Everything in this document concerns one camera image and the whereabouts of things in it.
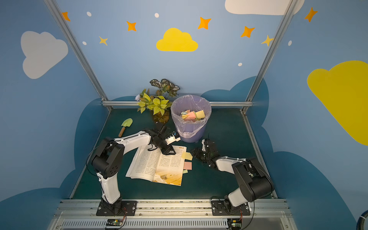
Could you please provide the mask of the book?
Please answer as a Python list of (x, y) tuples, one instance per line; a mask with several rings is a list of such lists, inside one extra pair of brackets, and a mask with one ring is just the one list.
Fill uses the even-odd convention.
[(139, 147), (126, 173), (131, 179), (181, 186), (186, 147), (174, 146), (175, 155), (164, 155), (160, 149), (150, 151), (151, 145)]

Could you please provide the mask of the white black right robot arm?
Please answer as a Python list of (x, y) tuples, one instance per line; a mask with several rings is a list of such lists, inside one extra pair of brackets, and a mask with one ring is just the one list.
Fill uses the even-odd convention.
[(202, 147), (191, 151), (194, 158), (206, 163), (210, 168), (235, 176), (238, 189), (225, 197), (232, 208), (264, 198), (274, 191), (274, 184), (257, 158), (232, 158), (221, 156), (215, 142), (204, 139)]

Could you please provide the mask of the yellow sticky note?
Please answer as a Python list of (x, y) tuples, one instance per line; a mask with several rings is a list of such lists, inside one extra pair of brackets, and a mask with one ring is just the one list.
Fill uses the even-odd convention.
[(182, 153), (182, 158), (185, 159), (185, 160), (191, 161), (193, 159), (193, 156), (189, 152), (183, 152)]

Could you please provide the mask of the pink sticky note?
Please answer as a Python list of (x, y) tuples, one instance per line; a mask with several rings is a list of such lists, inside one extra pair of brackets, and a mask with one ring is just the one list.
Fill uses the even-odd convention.
[(184, 162), (183, 170), (192, 170), (192, 162)]

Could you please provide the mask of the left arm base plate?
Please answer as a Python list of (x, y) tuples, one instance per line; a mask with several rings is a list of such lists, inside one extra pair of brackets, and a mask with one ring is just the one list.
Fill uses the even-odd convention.
[(109, 204), (102, 199), (96, 216), (135, 216), (137, 203), (137, 201), (118, 199), (114, 204)]

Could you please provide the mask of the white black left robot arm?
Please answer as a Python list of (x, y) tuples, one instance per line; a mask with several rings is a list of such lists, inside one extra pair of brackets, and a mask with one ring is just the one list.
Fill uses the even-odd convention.
[(102, 201), (108, 205), (121, 199), (117, 174), (121, 168), (123, 157), (129, 151), (153, 145), (164, 155), (175, 155), (172, 143), (179, 141), (177, 132), (165, 134), (166, 127), (161, 129), (144, 129), (136, 134), (122, 138), (105, 138), (91, 157), (91, 165), (96, 172), (102, 190)]

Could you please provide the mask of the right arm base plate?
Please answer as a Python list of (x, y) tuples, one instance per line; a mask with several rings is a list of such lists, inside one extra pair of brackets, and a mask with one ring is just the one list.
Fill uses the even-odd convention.
[(210, 201), (213, 216), (250, 216), (251, 209), (245, 203), (234, 207), (228, 200), (215, 199)]

